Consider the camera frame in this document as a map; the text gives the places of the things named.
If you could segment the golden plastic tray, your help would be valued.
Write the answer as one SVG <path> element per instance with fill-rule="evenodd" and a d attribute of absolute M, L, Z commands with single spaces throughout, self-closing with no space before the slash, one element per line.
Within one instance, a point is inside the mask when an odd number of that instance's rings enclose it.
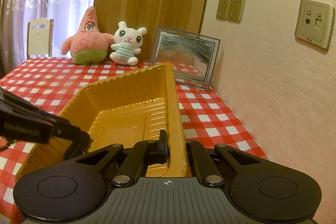
<path fill-rule="evenodd" d="M 90 83 L 81 88 L 58 114 L 90 135 L 85 148 L 93 152 L 113 143 L 131 148 L 142 140 L 167 133 L 165 164 L 147 169 L 149 177 L 189 174 L 185 136 L 173 66 L 162 63 Z"/>

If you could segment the left wall switch plate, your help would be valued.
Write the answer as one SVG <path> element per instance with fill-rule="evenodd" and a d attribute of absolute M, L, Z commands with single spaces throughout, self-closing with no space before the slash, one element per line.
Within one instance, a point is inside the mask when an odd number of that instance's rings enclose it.
<path fill-rule="evenodd" d="M 228 7 L 230 4 L 230 0 L 219 0 L 217 7 L 216 18 L 218 20 L 226 20 L 228 14 Z"/>

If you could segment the white wooden chair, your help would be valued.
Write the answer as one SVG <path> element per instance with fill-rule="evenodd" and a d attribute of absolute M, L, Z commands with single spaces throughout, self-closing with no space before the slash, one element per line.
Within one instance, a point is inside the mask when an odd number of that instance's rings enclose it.
<path fill-rule="evenodd" d="M 38 18 L 27 25 L 27 59 L 33 56 L 52 56 L 54 20 Z"/>

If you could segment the glass sand art frame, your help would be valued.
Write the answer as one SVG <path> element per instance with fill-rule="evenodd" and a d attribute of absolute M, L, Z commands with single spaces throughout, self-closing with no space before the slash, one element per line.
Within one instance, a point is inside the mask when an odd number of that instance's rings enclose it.
<path fill-rule="evenodd" d="M 157 27 L 149 65 L 169 62 L 177 83 L 208 90 L 221 40 L 188 31 Z"/>

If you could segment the white bunny plush toy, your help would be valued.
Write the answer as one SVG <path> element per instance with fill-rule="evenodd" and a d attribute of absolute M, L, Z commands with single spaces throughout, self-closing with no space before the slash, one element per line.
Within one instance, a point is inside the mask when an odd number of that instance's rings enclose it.
<path fill-rule="evenodd" d="M 141 27 L 139 29 L 129 28 L 125 21 L 118 23 L 118 30 L 114 34 L 114 44 L 110 47 L 113 52 L 110 59 L 121 65 L 134 66 L 138 63 L 136 55 L 141 53 L 143 44 L 143 36 L 147 34 L 147 29 Z"/>

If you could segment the wall socket plate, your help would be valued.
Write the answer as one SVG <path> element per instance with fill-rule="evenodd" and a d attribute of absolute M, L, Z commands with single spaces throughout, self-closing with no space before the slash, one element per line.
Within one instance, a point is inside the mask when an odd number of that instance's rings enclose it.
<path fill-rule="evenodd" d="M 300 0 L 294 36 L 328 51 L 334 20 L 334 6 L 311 0 Z"/>

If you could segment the right wall switch plate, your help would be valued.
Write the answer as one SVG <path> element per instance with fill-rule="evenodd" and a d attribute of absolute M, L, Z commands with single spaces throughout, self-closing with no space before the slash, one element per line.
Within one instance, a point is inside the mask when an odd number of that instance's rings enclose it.
<path fill-rule="evenodd" d="M 241 22 L 245 0 L 230 0 L 227 19 L 234 22 Z"/>

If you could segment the pink starfish plush toy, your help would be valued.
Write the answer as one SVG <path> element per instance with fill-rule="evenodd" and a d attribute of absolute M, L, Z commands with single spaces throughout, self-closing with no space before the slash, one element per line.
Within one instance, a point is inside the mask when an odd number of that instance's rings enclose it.
<path fill-rule="evenodd" d="M 113 43 L 112 34 L 99 31 L 96 9 L 91 6 L 86 9 L 76 34 L 62 44 L 61 54 L 70 52 L 77 65 L 98 64 L 106 58 Z"/>

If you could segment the wall switch plate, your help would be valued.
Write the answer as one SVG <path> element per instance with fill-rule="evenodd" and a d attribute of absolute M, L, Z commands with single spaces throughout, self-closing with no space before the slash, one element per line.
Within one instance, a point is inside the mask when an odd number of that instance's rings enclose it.
<path fill-rule="evenodd" d="M 234 22 L 241 22 L 245 0 L 230 0 L 227 19 Z"/>
<path fill-rule="evenodd" d="M 228 7 L 230 4 L 230 0 L 219 0 L 217 7 L 216 18 L 218 20 L 226 20 L 228 14 Z"/>

